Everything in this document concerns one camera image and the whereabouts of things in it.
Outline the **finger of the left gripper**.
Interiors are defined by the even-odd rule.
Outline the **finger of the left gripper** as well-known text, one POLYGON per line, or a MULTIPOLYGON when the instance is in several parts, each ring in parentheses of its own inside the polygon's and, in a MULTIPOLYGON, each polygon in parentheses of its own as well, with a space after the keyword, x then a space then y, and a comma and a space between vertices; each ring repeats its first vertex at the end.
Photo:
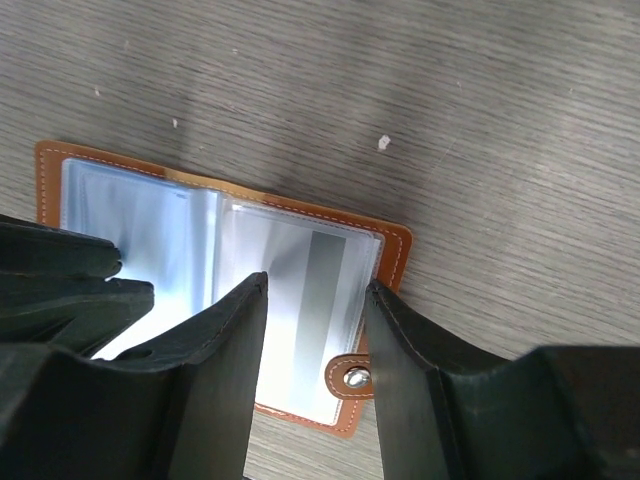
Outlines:
POLYGON ((1 215, 4 272, 105 279, 121 266, 111 241, 1 215))
POLYGON ((89 357, 151 311, 154 287, 96 277, 3 277, 1 341, 61 346, 89 357))

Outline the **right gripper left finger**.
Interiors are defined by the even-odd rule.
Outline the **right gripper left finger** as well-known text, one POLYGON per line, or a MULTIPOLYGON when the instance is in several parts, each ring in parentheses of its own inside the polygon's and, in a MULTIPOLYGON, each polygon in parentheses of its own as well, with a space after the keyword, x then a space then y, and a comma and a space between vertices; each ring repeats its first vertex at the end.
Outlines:
POLYGON ((239 479, 268 277, 110 361, 43 343, 1 348, 5 479, 239 479))

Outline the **brown leather card holder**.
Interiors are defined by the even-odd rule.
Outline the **brown leather card holder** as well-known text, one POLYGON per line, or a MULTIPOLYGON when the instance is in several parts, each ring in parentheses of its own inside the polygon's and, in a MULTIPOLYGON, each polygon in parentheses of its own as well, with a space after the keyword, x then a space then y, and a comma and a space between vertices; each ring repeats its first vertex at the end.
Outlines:
POLYGON ((102 347, 103 359, 213 305, 249 274, 268 275, 265 260, 285 233, 378 238, 354 345, 325 368, 325 384, 340 402, 335 422, 318 423, 256 400, 264 414, 343 438, 354 434, 373 394, 362 320, 365 290, 372 280, 399 288, 413 241, 408 228, 62 141, 39 141, 34 160, 38 221, 111 241, 121 255, 121 276, 154 286, 153 309, 102 347))

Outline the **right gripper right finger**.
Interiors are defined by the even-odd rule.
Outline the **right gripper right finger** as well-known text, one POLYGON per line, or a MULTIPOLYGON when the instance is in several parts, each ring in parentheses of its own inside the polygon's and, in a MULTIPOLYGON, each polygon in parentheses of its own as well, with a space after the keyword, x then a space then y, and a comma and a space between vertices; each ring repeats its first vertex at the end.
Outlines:
POLYGON ((549 345, 507 360, 379 282, 365 330, 388 479, 635 479, 639 350, 549 345))

